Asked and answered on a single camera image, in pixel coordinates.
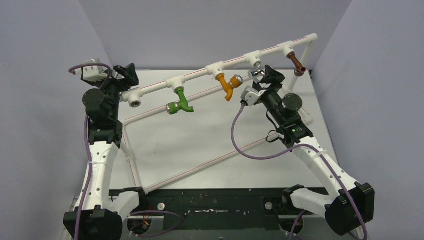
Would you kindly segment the chrome metal faucet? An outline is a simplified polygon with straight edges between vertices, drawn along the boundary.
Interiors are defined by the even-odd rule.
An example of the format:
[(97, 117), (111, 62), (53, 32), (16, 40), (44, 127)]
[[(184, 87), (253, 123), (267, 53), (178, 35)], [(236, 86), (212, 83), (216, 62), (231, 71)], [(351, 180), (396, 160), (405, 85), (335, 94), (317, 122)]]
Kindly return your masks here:
[(248, 77), (252, 79), (255, 83), (260, 83), (261, 80), (266, 76), (265, 72), (262, 69), (251, 69), (247, 72)]

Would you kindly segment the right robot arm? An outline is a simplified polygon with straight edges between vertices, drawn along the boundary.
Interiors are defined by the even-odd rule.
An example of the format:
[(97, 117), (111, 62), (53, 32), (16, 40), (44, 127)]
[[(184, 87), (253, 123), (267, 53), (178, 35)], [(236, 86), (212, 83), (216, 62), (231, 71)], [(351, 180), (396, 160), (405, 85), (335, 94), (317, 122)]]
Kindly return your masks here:
[(324, 218), (329, 227), (344, 236), (374, 219), (375, 190), (369, 183), (361, 184), (346, 173), (322, 148), (312, 131), (304, 124), (300, 109), (303, 100), (294, 93), (281, 97), (279, 90), (286, 77), (266, 65), (260, 72), (261, 80), (253, 89), (259, 93), (258, 104), (263, 104), (282, 143), (312, 171), (326, 190), (319, 194), (302, 185), (285, 190), (282, 209), (289, 214), (298, 209)]

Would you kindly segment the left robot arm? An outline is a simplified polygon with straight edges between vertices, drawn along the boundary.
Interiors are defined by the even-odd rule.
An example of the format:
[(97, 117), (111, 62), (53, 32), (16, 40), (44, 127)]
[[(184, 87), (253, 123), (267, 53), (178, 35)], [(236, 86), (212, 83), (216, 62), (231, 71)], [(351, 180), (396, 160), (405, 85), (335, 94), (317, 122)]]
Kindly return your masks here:
[(93, 59), (68, 71), (93, 88), (82, 97), (88, 156), (85, 180), (74, 210), (64, 214), (63, 224), (74, 240), (119, 240), (131, 212), (141, 215), (148, 208), (148, 200), (137, 191), (124, 190), (115, 200), (109, 195), (123, 137), (118, 119), (120, 96), (139, 84), (135, 65), (109, 67)]

